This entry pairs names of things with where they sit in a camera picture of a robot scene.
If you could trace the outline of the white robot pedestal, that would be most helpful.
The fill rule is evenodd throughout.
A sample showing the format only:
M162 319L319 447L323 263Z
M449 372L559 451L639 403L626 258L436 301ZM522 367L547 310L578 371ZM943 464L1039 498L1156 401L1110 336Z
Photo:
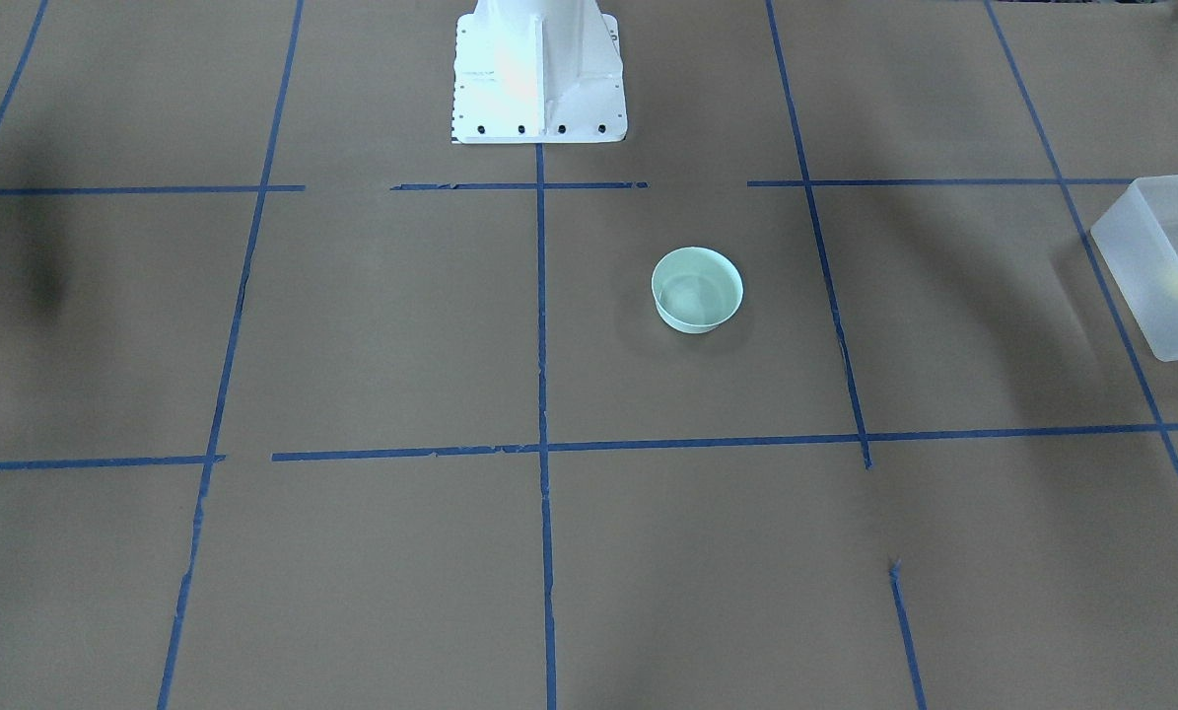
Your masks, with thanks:
M626 140L618 24L596 1L477 1L454 40L454 142Z

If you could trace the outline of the mint green bowl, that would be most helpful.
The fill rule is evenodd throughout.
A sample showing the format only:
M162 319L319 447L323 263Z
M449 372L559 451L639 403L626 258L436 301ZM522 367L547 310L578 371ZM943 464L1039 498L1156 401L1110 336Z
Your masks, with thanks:
M732 320L744 288L737 266L714 248L674 248L651 271L653 301L666 326L704 336Z

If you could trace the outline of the clear plastic box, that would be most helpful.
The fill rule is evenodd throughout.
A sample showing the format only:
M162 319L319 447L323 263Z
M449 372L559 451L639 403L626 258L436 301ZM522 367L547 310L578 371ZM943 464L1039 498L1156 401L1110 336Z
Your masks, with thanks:
M1178 175L1140 177L1090 234L1160 361L1178 361Z

